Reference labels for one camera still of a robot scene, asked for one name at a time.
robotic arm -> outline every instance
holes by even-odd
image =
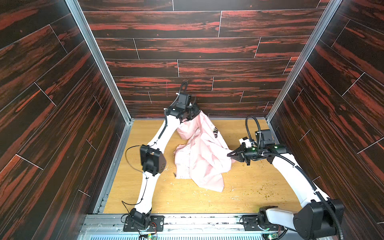
[[[187,86],[188,82],[182,83],[175,101],[164,109],[165,120],[162,126],[148,145],[140,147],[141,165],[143,166],[142,185],[138,204],[126,219],[126,222],[129,221],[138,230],[149,228],[152,197],[156,182],[166,167],[163,153],[169,139],[183,119],[192,120],[200,112],[196,101],[190,102],[191,95],[186,93]],[[248,118],[253,118],[258,125],[258,131],[255,132],[257,142],[250,136]],[[284,145],[276,145],[269,129],[260,129],[256,118],[247,117],[245,125],[249,139],[246,137],[240,139],[241,146],[227,156],[239,162],[246,162],[247,165],[250,165],[250,160],[258,161],[266,158],[287,180],[303,208],[299,212],[293,212],[276,206],[262,207],[253,220],[250,219],[243,224],[250,224],[250,221],[254,221],[264,230],[281,225],[298,232],[306,240],[336,234],[339,235],[339,240],[344,239],[340,226],[344,210],[341,201],[330,199],[326,193],[320,190],[300,168],[290,150]]]

red and black wall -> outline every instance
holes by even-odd
[[[271,123],[346,207],[345,239],[384,238],[384,2],[344,0]]]
[[[135,118],[183,80],[210,117],[265,117],[327,0],[79,0]]]
[[[0,238],[74,239],[125,122],[64,0],[0,9]]]

pink garment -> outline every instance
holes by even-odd
[[[176,178],[192,179],[199,187],[222,192],[224,180],[221,173],[231,169],[231,158],[220,132],[217,138],[215,126],[201,111],[191,121],[182,123],[177,132],[182,139],[189,139],[175,151]]]

light wood surface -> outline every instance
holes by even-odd
[[[247,136],[244,120],[213,120],[228,147],[239,147],[239,139]],[[257,131],[254,121],[249,120],[251,134]],[[262,129],[268,129],[265,120],[259,120]],[[147,144],[160,128],[159,120],[136,120],[126,145]],[[185,144],[177,132],[170,139],[164,156],[167,167],[160,175],[152,201],[152,213],[257,213],[260,207],[277,205],[283,209],[299,211],[301,206],[286,180],[269,162],[251,161],[250,166],[235,162],[228,173],[223,174],[224,190],[215,192],[199,188],[191,179],[176,179],[173,151]],[[129,162],[141,170],[139,147],[127,152]],[[121,201],[137,202],[142,174],[133,170],[123,156],[104,213],[126,213]]]

side wall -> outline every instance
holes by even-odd
[[[79,0],[134,118],[183,80],[210,117],[265,117],[328,0]]]
[[[345,205],[345,239],[384,238],[384,4],[344,0],[271,123]]]
[[[125,122],[64,0],[0,9],[0,238],[74,239]]]

